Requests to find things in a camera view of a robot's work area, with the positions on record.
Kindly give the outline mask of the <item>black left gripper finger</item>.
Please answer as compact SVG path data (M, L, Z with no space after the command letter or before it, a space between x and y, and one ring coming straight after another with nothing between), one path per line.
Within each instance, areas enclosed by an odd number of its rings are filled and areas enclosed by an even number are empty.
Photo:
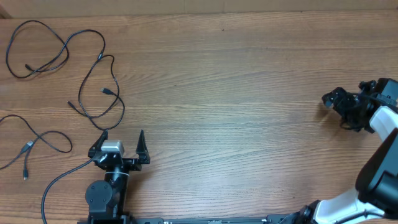
M104 141L107 139L108 139L108 130L104 130L101 133L101 136L97 139L97 141L89 148L88 157L94 157L95 153L101 150Z
M136 154L140 164L150 164L150 155L146 146L144 130L140 131L139 140L136 147Z

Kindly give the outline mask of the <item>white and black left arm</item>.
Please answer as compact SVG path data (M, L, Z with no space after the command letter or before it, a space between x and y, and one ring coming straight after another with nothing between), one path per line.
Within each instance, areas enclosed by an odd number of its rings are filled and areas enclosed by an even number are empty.
M86 189L85 200L89 206L86 223L136 223L131 213L124 210L129 173L142 170L150 163L144 131L140 132L136 147L137 158L125 158L120 140L109 140L103 131L88 151L95 166L104 170L104 179L91 183Z

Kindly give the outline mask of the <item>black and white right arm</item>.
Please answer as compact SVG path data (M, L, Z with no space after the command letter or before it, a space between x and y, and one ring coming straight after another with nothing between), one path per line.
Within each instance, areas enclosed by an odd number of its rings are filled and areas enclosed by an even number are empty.
M273 223L360 223L397 219L397 81L380 78L323 95L323 104L341 116L341 128L377 133L381 145L361 169L353 189L317 200Z

